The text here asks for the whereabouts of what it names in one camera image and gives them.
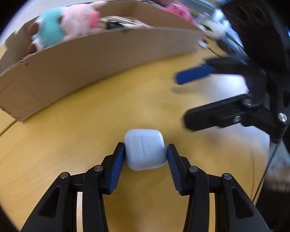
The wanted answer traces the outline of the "person's hand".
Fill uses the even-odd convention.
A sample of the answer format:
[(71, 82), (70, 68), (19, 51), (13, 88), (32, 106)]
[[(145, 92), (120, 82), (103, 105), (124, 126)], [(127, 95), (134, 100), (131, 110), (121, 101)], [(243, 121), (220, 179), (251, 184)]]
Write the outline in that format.
[(269, 168), (264, 187), (273, 192), (290, 193), (290, 165)]

